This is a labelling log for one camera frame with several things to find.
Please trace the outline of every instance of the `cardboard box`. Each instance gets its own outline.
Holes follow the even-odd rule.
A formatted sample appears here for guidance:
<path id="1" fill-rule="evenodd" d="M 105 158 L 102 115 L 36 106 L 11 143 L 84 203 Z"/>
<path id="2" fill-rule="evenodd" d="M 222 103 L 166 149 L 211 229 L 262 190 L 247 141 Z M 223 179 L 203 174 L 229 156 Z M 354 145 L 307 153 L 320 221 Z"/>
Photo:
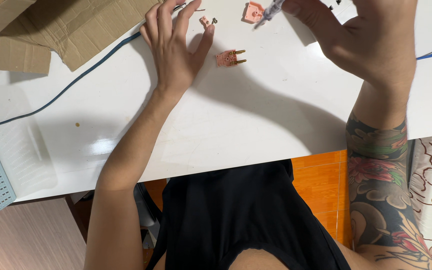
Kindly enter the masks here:
<path id="1" fill-rule="evenodd" d="M 163 0 L 0 0 L 0 70 L 48 74 L 54 49 L 71 71 Z"/>

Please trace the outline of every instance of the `desk surface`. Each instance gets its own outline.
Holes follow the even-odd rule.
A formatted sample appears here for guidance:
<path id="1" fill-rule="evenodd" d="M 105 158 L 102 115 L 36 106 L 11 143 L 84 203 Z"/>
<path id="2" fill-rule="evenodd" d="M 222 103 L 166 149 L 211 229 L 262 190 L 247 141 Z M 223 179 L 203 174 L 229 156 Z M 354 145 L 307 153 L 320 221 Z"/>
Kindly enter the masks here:
<path id="1" fill-rule="evenodd" d="M 216 17 L 214 45 L 193 86 L 164 124 L 142 181 L 342 150 L 361 79 L 321 52 L 297 19 L 279 14 L 257 31 L 242 22 L 246 1 L 205 1 L 190 19 L 194 49 L 203 15 Z M 270 0 L 260 1 L 266 5 Z M 356 14 L 354 6 L 341 18 Z M 0 121 L 32 112 L 96 63 L 137 25 L 75 72 L 52 52 L 49 75 L 0 70 Z M 246 50 L 237 67 L 215 55 Z M 416 52 L 432 52 L 432 1 L 420 0 Z M 0 126 L 0 160 L 18 200 L 95 187 L 99 172 L 148 101 L 157 81 L 142 38 L 28 118 Z M 417 63 L 408 105 L 409 138 L 432 136 L 432 58 Z"/>

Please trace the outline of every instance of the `finger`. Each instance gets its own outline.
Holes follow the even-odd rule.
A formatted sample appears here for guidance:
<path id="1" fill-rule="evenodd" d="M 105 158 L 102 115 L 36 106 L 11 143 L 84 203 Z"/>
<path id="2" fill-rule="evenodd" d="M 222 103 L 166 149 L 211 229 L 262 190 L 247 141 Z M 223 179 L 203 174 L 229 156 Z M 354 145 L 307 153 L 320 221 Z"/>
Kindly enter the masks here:
<path id="1" fill-rule="evenodd" d="M 146 41 L 146 43 L 149 46 L 149 49 L 151 49 L 151 51 L 153 51 L 153 46 L 151 45 L 151 37 L 148 35 L 148 30 L 147 30 L 148 26 L 145 23 L 143 23 L 143 25 L 141 25 L 141 27 L 139 27 L 139 32 L 141 33 L 142 38 Z"/>
<path id="2" fill-rule="evenodd" d="M 321 47 L 332 46 L 344 34 L 344 27 L 320 0 L 286 0 L 282 9 L 309 27 Z"/>
<path id="3" fill-rule="evenodd" d="M 147 32 L 151 38 L 152 43 L 158 42 L 158 8 L 161 3 L 157 3 L 151 7 L 146 15 Z"/>
<path id="4" fill-rule="evenodd" d="M 188 32 L 189 18 L 195 13 L 195 10 L 201 5 L 201 0 L 194 0 L 188 4 L 183 10 L 177 14 L 176 26 L 174 27 L 174 34 L 186 40 L 186 33 Z"/>
<path id="5" fill-rule="evenodd" d="M 209 49 L 213 45 L 213 37 L 215 34 L 215 26 L 213 24 L 206 28 L 202 39 L 199 42 L 199 46 L 193 54 L 193 63 L 195 64 L 195 72 L 198 72 L 205 62 L 205 58 L 208 55 Z"/>
<path id="6" fill-rule="evenodd" d="M 171 14 L 174 7 L 181 5 L 182 0 L 166 0 L 157 9 L 157 24 L 159 29 L 159 40 L 158 42 L 164 42 L 165 40 L 170 40 L 171 32 L 173 29 L 173 19 Z"/>

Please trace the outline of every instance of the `hand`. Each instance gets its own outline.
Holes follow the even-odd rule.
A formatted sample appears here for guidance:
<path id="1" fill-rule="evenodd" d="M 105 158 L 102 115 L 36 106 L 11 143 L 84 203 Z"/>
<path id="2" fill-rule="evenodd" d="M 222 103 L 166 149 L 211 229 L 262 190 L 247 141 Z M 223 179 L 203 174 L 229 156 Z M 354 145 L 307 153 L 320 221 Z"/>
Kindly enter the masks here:
<path id="1" fill-rule="evenodd" d="M 209 25 L 196 52 L 188 52 L 186 32 L 189 18 L 199 7 L 201 0 L 192 1 L 178 13 L 173 29 L 172 10 L 183 2 L 183 0 L 166 0 L 163 4 L 155 4 L 146 13 L 146 23 L 140 27 L 141 35 L 149 45 L 156 65 L 158 82 L 155 91 L 160 96 L 176 102 L 193 83 L 203 66 L 208 51 L 213 45 L 215 31 L 214 25 Z"/>
<path id="2" fill-rule="evenodd" d="M 378 90 L 409 91 L 416 69 L 417 0 L 353 0 L 357 17 L 341 25 L 319 0 L 286 0 L 283 10 L 310 28 L 324 55 Z"/>

